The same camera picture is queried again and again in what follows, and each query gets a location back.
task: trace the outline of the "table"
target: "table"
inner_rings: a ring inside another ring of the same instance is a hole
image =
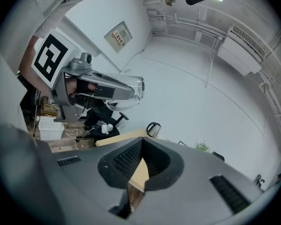
[[[149,137],[146,133],[146,129],[142,128],[133,132],[121,134],[119,136],[103,139],[96,142],[96,146],[104,146],[111,143],[120,142],[122,140],[128,139],[128,138],[134,138],[134,137]],[[145,191],[145,182],[149,180],[149,173],[147,165],[144,161],[144,159],[141,160],[139,166],[135,170],[135,173],[133,174],[132,178],[130,179],[129,183],[136,187],[141,192]]]

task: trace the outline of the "kettle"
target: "kettle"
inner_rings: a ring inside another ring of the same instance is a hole
[[[147,132],[148,136],[156,138],[158,136],[158,133],[159,133],[160,129],[161,129],[161,126],[160,126],[159,123],[151,122],[147,126],[146,132]]]

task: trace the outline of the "vent grille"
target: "vent grille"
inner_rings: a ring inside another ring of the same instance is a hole
[[[223,176],[213,177],[210,181],[234,214],[250,205],[250,203]]]
[[[66,165],[77,163],[79,161],[81,161],[81,159],[79,157],[71,157],[71,158],[67,158],[67,159],[63,159],[63,160],[58,160],[57,163],[60,167],[63,167]]]
[[[243,30],[241,30],[236,25],[232,25],[232,31],[241,37],[248,45],[250,45],[255,52],[257,52],[262,59],[265,59],[266,52],[255,42],[253,38],[251,38],[247,33],[245,33]]]
[[[131,178],[141,162],[142,140],[114,158],[112,164],[125,177]]]

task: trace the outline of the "person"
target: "person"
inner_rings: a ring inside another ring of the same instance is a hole
[[[46,83],[36,74],[36,72],[32,69],[31,64],[36,55],[35,44],[40,38],[44,38],[46,34],[50,31],[50,29],[54,29],[57,27],[58,23],[62,20],[62,18],[66,15],[66,13],[74,7],[76,4],[83,0],[64,0],[61,4],[59,4],[56,9],[52,11],[52,13],[47,17],[47,19],[42,23],[42,25],[37,29],[32,38],[30,39],[22,61],[20,63],[19,71],[22,76],[36,89],[42,92],[42,94],[46,97],[50,96],[49,87]],[[67,78],[67,92],[68,94],[72,94],[76,91],[77,88],[77,79],[76,78]],[[93,83],[89,83],[89,90],[95,90],[96,86]]]
[[[20,107],[26,89],[18,81],[18,71],[45,96],[47,85],[37,76],[31,65],[34,45],[54,29],[76,4],[84,0],[17,0],[0,27],[0,125],[14,126],[27,131]],[[76,90],[77,80],[67,80],[68,93]]]

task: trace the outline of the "black chair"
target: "black chair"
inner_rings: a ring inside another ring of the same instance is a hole
[[[119,122],[121,122],[122,119],[129,120],[123,113],[120,112],[120,118],[118,120],[113,119],[112,116],[113,111],[111,111],[106,105],[104,105],[101,108],[95,108],[91,109],[88,111],[86,120],[84,122],[84,129],[86,131],[89,131],[92,129],[92,126],[97,124],[98,121],[105,122],[106,124],[112,124],[113,125],[113,130],[110,131],[108,134],[103,134],[101,132],[101,128],[98,130],[91,130],[89,132],[89,135],[85,135],[84,138],[83,136],[77,136],[76,142],[78,143],[82,138],[87,139],[87,138],[93,138],[94,143],[98,140],[110,138],[110,137],[115,137],[120,135],[120,132],[116,128]]]

